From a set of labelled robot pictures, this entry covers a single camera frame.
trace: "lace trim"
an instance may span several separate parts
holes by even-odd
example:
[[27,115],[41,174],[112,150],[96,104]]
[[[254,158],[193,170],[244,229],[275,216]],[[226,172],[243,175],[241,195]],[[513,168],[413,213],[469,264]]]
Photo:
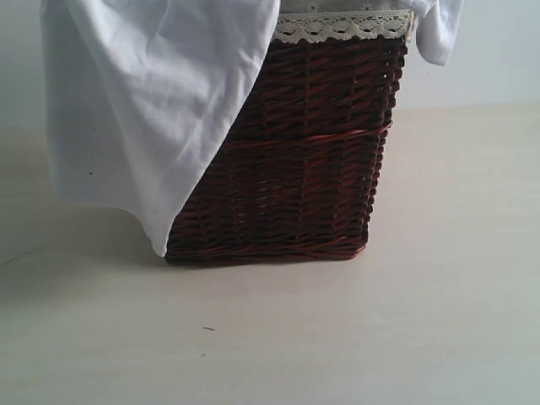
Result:
[[301,40],[317,43],[330,38],[372,40],[379,35],[409,39],[414,20],[410,10],[280,14],[273,39],[288,44]]

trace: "cloth fold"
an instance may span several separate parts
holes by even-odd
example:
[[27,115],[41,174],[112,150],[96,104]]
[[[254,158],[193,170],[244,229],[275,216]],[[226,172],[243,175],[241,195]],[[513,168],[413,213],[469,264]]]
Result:
[[[455,33],[430,33],[457,27],[444,1],[419,27],[431,62],[445,61]],[[163,256],[257,79],[281,5],[43,0],[47,143],[61,199],[128,211]]]

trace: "floor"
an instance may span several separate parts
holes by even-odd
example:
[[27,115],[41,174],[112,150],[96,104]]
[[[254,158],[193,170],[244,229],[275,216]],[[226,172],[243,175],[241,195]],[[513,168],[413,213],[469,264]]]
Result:
[[351,262],[173,268],[0,131],[0,404],[540,403],[540,105],[399,112]]

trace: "wicker weave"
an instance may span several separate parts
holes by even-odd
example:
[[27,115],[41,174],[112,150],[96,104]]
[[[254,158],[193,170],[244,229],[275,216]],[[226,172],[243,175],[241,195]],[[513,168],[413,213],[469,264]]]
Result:
[[407,47],[274,41],[177,217],[166,260],[350,259],[363,250]]

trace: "white wall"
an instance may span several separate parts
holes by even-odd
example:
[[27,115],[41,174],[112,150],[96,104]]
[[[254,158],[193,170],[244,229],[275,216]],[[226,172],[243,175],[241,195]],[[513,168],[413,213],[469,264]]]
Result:
[[[44,124],[39,3],[0,0],[0,127]],[[467,0],[447,67],[411,46],[399,107],[540,101],[539,44],[540,2]]]

